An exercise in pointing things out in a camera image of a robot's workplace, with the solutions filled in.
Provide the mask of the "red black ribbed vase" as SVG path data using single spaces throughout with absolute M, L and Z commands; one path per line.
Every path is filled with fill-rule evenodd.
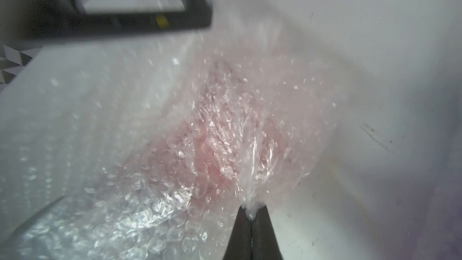
M 137 173 L 171 205 L 256 209 L 308 176 L 335 127 L 328 69 L 293 56 L 202 61 L 139 153 Z

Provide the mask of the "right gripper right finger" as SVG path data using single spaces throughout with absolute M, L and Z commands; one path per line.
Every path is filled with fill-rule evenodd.
M 251 221 L 253 260 L 283 260 L 267 206 L 260 208 Z

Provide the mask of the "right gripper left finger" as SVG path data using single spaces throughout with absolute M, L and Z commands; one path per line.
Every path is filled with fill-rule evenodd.
M 252 259 L 252 225 L 243 207 L 239 207 L 223 260 Z

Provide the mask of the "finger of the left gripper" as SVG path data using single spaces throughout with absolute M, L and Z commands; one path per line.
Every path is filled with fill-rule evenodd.
M 183 10 L 87 13 L 80 0 L 32 0 L 23 40 L 83 40 L 198 30 L 212 24 L 208 0 L 181 0 Z

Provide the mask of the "clear bubble wrap sheet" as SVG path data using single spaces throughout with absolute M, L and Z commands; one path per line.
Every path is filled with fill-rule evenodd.
M 345 65 L 263 0 L 212 27 L 43 48 L 1 93 L 1 258 L 213 260 L 342 114 Z

